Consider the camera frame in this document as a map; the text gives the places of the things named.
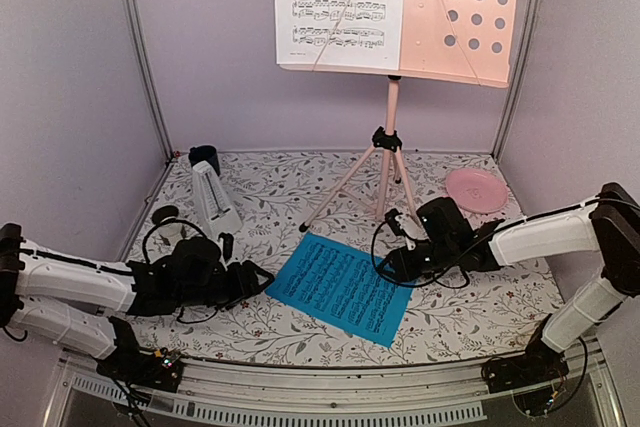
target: gray wall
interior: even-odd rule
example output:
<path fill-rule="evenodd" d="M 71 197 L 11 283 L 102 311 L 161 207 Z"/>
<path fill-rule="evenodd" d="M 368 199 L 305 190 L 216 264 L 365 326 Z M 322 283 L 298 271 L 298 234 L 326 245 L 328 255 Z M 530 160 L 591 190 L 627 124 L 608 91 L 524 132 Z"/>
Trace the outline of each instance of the gray wall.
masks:
<path fill-rule="evenodd" d="M 293 73 L 275 64 L 273 0 L 139 5 L 177 148 L 363 149 L 384 122 L 384 77 Z M 407 148 L 491 150 L 504 89 L 414 79 L 402 85 L 398 129 Z"/>
<path fill-rule="evenodd" d="M 0 59 L 0 224 L 113 258 L 162 169 L 121 0 L 0 0 Z M 0 352 L 0 425 L 33 427 L 58 351 Z"/>
<path fill-rule="evenodd" d="M 640 199 L 640 0 L 544 0 L 502 166 L 528 213 L 608 181 Z M 565 297 L 601 266 L 555 259 Z M 600 328 L 629 425 L 640 425 L 640 313 L 629 301 Z"/>

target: pink plate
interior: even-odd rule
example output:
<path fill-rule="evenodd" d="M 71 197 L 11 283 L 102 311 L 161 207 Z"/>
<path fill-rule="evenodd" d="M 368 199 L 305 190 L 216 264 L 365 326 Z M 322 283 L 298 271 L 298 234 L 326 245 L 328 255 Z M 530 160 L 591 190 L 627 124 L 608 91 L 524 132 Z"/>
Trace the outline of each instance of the pink plate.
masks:
<path fill-rule="evenodd" d="M 445 185 L 458 207 L 475 214 L 497 212 L 509 200 L 507 185 L 484 170 L 454 170 L 447 176 Z"/>

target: sheet music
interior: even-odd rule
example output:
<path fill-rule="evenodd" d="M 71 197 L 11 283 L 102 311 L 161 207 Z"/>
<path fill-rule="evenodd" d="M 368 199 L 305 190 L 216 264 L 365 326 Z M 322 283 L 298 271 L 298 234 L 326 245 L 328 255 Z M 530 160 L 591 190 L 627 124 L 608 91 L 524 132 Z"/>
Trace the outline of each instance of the sheet music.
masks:
<path fill-rule="evenodd" d="M 276 0 L 279 64 L 398 70 L 403 0 Z"/>

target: floral pattern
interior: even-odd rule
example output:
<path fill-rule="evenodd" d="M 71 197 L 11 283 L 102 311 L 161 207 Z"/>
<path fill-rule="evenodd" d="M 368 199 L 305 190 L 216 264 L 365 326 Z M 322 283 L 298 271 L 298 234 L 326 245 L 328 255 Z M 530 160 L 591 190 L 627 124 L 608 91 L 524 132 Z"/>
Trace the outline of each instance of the floral pattern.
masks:
<path fill-rule="evenodd" d="M 300 242 L 298 226 L 357 160 L 353 153 L 222 154 L 222 182 L 244 221 L 236 234 L 235 257 L 251 259 L 277 273 Z M 349 186 L 363 200 L 377 198 L 380 156 L 372 156 Z M 486 155 L 406 154 L 416 204 L 445 195 L 448 172 L 462 167 L 486 169 L 501 177 Z M 196 221 L 191 172 L 178 159 L 154 202 L 154 209 L 176 205 Z M 402 186 L 391 182 L 387 208 L 405 209 Z M 468 214 L 472 225 L 521 214 L 509 203 L 490 216 Z M 347 196 L 340 195 L 313 223 L 311 230 L 363 251 L 370 248 L 377 222 Z M 130 253 L 141 259 L 141 240 L 151 228 L 147 219 Z M 383 229 L 376 254 L 384 256 L 399 240 Z M 170 247 L 159 236 L 149 242 L 153 258 Z M 462 282 L 457 272 L 443 279 Z M 219 361 L 324 367 L 424 364 L 499 355 L 520 350 L 536 323 L 562 303 L 544 261 L 528 261 L 498 272 L 471 275 L 463 290 L 433 286 L 415 290 L 391 348 L 353 337 L 262 294 L 208 322 L 182 325 L 175 316 L 129 318 L 141 344 L 179 349 L 183 354 Z M 187 309 L 188 321 L 206 318 L 211 310 Z"/>

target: blue sheet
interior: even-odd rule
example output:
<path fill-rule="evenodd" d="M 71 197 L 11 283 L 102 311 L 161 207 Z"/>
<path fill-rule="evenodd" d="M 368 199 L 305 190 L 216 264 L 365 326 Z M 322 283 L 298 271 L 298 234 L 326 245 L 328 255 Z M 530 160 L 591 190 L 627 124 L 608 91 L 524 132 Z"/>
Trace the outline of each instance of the blue sheet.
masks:
<path fill-rule="evenodd" d="M 411 289 L 381 279 L 369 254 L 307 234 L 267 294 L 350 334 L 391 347 Z"/>

